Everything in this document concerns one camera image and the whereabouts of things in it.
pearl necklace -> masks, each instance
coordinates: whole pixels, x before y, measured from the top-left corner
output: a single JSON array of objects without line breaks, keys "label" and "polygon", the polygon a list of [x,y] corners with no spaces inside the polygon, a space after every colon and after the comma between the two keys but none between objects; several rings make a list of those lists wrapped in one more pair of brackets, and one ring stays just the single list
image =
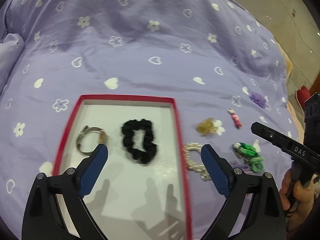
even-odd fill
[{"label": "pearl necklace", "polygon": [[204,165],[198,165],[197,163],[195,163],[193,160],[191,160],[189,152],[190,151],[197,151],[197,152],[201,152],[201,148],[202,145],[199,143],[187,143],[184,147],[183,147],[183,151],[184,151],[184,157],[186,159],[187,162],[187,167],[189,170],[191,171],[195,171],[195,172],[199,172],[201,173],[201,178],[204,181],[207,180],[211,180],[209,173],[207,172],[206,168]]}]

red object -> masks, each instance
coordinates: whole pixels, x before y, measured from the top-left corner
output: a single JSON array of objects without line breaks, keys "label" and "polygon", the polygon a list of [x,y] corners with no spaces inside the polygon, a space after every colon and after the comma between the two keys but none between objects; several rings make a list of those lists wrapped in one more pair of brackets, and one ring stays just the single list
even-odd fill
[{"label": "red object", "polygon": [[302,110],[304,110],[306,101],[311,97],[309,90],[306,86],[302,86],[301,89],[297,90],[296,96],[299,105],[301,106]]},{"label": "red object", "polygon": [[240,129],[242,127],[242,123],[239,121],[239,116],[231,114],[231,118],[235,122],[236,127]]},{"label": "red object", "polygon": [[54,161],[53,166],[53,176],[59,175],[60,164],[63,156],[64,147],[67,144],[68,136],[73,124],[73,121],[78,113],[78,110],[81,106],[83,100],[122,100],[122,101],[142,101],[142,102],[159,102],[159,103],[169,103],[172,105],[175,124],[177,130],[177,140],[180,149],[180,166],[182,167],[182,182],[183,182],[183,192],[184,192],[184,201],[185,201],[185,212],[186,212],[186,232],[187,240],[192,239],[192,223],[191,223],[191,204],[189,196],[189,183],[188,183],[188,167],[186,160],[184,158],[183,144],[182,144],[182,135],[180,130],[180,120],[178,109],[174,98],[165,98],[165,97],[152,97],[152,96],[135,96],[135,95],[81,95],[74,106],[72,113],[69,117],[65,130],[63,132],[58,152]]}]

pink hair clip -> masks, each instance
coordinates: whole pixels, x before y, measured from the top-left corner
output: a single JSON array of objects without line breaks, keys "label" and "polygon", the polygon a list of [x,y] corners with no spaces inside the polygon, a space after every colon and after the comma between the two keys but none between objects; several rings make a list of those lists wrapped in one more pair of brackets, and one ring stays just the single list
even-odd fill
[{"label": "pink hair clip", "polygon": [[231,118],[233,122],[235,122],[235,125],[238,129],[242,127],[242,123],[239,121],[239,116],[235,115],[235,111],[231,108],[228,109],[228,113],[231,115]]}]

black scrunchie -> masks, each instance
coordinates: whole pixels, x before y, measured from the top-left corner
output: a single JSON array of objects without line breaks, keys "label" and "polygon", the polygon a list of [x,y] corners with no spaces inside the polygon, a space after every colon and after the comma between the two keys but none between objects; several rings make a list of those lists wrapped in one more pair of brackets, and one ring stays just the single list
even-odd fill
[{"label": "black scrunchie", "polygon": [[[143,148],[144,151],[133,148],[132,137],[134,131],[145,130],[146,135],[143,139]],[[122,133],[124,134],[123,145],[127,148],[127,151],[132,154],[132,157],[135,160],[140,159],[143,164],[149,163],[157,152],[157,145],[152,143],[153,141],[153,132],[152,132],[152,123],[148,120],[142,119],[141,121],[129,120],[122,127]]]}]

bangle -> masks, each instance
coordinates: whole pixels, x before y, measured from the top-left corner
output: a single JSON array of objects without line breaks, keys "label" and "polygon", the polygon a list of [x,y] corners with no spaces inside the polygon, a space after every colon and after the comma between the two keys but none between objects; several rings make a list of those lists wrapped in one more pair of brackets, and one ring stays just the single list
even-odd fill
[{"label": "bangle", "polygon": [[211,178],[210,178],[210,175],[207,172],[205,166],[203,164],[199,165],[199,164],[195,163],[193,160],[191,160],[190,155],[189,155],[190,151],[197,151],[200,153],[201,148],[202,148],[202,145],[199,143],[187,143],[183,147],[184,157],[185,157],[188,169],[190,171],[199,172],[201,174],[201,178],[204,181],[207,181],[207,180],[211,180]]},{"label": "bangle", "polygon": [[[134,131],[145,130],[146,134],[143,139],[143,148],[145,151],[133,148],[132,137]],[[153,131],[152,123],[149,120],[142,119],[141,121],[129,120],[122,127],[122,133],[124,134],[123,146],[127,148],[127,151],[132,154],[135,160],[140,160],[141,163],[149,163],[156,155],[157,145],[152,143]]]},{"label": "bangle", "polygon": [[89,127],[89,126],[85,126],[82,131],[80,132],[80,134],[77,137],[77,141],[76,141],[76,147],[78,149],[79,152],[81,152],[84,155],[90,156],[92,154],[92,152],[83,152],[80,148],[81,148],[81,141],[84,138],[84,136],[86,136],[89,132],[99,132],[99,140],[98,140],[98,144],[102,143],[104,145],[107,145],[107,141],[108,141],[108,136],[105,133],[105,131],[99,127]]}]

